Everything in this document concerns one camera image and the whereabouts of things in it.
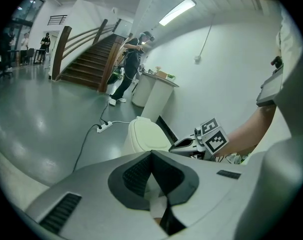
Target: recessed light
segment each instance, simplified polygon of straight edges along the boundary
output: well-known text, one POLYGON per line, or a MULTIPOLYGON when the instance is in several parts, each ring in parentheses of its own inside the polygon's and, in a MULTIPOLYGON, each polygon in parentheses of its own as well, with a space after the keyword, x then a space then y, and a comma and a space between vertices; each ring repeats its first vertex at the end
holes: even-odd
POLYGON ((178 15, 186 12, 188 9, 194 7, 196 3, 193 0, 184 0, 169 13, 165 15, 159 22, 161 25, 166 26, 169 22, 175 19, 178 15))

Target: white trash can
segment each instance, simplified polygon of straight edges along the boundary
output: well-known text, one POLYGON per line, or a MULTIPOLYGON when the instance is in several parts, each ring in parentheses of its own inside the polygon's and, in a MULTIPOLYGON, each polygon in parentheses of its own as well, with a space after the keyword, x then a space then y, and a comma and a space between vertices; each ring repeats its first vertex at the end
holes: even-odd
POLYGON ((149 118, 137 116, 137 119, 129 124, 121 155, 151 150, 168 151, 171 146, 165 133, 157 124, 151 122, 149 118))

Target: black cable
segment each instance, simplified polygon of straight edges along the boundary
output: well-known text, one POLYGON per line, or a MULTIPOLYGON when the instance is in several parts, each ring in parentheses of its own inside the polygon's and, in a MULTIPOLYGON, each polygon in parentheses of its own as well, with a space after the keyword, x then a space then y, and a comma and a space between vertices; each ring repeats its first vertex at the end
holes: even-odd
POLYGON ((90 129, 89 129, 88 132, 86 133, 86 136, 85 136, 85 138, 83 139, 83 142, 82 142, 82 145, 81 145, 81 149, 80 149, 79 155, 78 155, 78 157, 77 157, 77 160, 76 160, 76 163, 75 163, 75 165, 74 165, 74 167, 73 167, 72 172, 74 172, 75 169, 76 169, 76 166, 77 166, 78 160, 79 160, 80 157, 81 157, 81 154, 82 154, 83 147, 84 147, 85 141, 86 141, 86 139, 87 139, 87 136, 88 136, 88 134, 90 133, 91 129, 92 129, 94 126, 101 127, 99 124, 94 124, 92 127, 90 127, 90 129))
POLYGON ((108 107, 108 101, 107 101, 106 106, 105 106, 105 108, 103 109, 103 111, 102 111, 102 113, 101 113, 101 115, 100 115, 100 119, 99 119, 100 123, 102 123, 102 120, 104 121, 105 124, 108 123, 107 121, 105 121, 105 120, 102 118, 102 117, 103 117, 103 114, 104 114, 104 112, 105 112, 105 110, 107 109, 107 107, 108 107))

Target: metal railing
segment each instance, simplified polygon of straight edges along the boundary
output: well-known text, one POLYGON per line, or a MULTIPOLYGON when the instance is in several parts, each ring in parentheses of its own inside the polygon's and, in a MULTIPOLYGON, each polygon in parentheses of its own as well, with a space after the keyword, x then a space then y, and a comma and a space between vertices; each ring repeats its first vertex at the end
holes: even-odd
POLYGON ((48 25, 62 25, 62 24, 64 24, 66 18, 67 18, 67 15, 50 16, 47 26, 48 25))

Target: box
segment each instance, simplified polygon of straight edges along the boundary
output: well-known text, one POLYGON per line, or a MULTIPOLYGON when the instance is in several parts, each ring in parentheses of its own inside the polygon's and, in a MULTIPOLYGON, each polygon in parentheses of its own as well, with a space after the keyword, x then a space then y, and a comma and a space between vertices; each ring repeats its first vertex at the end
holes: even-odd
POLYGON ((157 72, 156 76, 158 76, 158 77, 160 77, 160 78, 166 79, 167 74, 166 74, 165 72, 159 70, 159 71, 157 72))

